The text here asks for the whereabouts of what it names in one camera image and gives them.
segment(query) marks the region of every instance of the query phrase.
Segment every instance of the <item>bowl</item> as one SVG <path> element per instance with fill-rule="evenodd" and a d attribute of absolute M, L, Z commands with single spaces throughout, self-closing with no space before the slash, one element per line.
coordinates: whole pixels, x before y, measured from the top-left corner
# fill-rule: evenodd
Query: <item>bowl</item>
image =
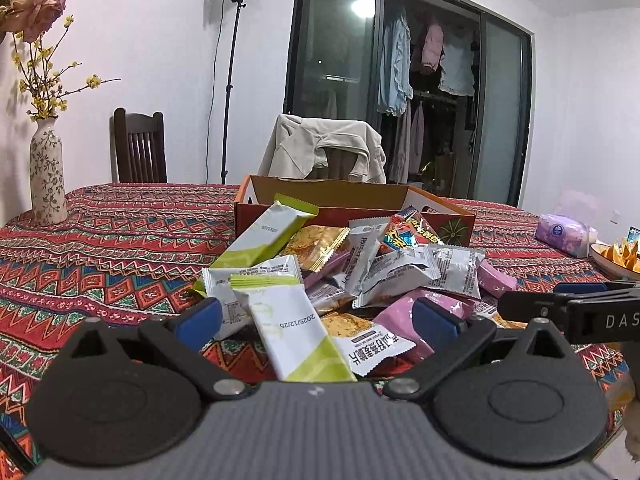
<path fill-rule="evenodd" d="M 609 246 L 606 244 L 591 244 L 589 256 L 605 274 L 617 279 L 627 278 L 633 282 L 640 282 L 640 272 L 633 272 L 626 267 L 607 260 L 600 254 L 600 251 L 603 249 L 609 249 Z"/>

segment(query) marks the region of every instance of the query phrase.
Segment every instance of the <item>closet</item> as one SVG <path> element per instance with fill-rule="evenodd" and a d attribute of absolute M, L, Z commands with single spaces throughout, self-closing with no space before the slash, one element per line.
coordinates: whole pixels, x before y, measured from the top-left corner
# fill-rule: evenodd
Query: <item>closet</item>
<path fill-rule="evenodd" d="M 367 121 L 389 182 L 517 205 L 530 88 L 530 35 L 467 3 L 296 0 L 284 112 Z"/>

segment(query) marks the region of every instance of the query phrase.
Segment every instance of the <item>bowl of orange slices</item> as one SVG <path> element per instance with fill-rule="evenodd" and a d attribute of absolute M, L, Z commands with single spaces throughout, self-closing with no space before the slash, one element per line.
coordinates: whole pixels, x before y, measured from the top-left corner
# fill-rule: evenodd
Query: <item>bowl of orange slices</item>
<path fill-rule="evenodd" d="M 609 276 L 640 282 L 638 240 L 627 242 L 623 238 L 613 245 L 591 244 L 589 256 Z"/>

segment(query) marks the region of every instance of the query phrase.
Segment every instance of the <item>black circular disc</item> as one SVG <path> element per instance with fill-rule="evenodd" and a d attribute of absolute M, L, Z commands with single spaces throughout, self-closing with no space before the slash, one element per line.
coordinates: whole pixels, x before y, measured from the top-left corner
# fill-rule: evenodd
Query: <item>black circular disc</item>
<path fill-rule="evenodd" d="M 447 379 L 434 416 L 449 437 L 491 462 L 546 466 L 570 460 L 602 436 L 607 405 L 575 362 L 516 358 Z"/>
<path fill-rule="evenodd" d="M 193 431 L 200 397 L 181 375 L 145 364 L 71 361 L 43 381 L 26 419 L 46 456 L 84 466 L 149 459 Z"/>

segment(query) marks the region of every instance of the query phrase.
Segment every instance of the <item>floral vase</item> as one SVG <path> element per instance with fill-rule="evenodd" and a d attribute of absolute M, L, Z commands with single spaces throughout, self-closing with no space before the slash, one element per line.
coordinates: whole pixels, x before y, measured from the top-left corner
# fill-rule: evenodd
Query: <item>floral vase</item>
<path fill-rule="evenodd" d="M 33 222 L 37 226 L 66 220 L 65 179 L 62 175 L 62 141 L 54 131 L 57 118 L 38 120 L 31 139 L 29 172 Z"/>

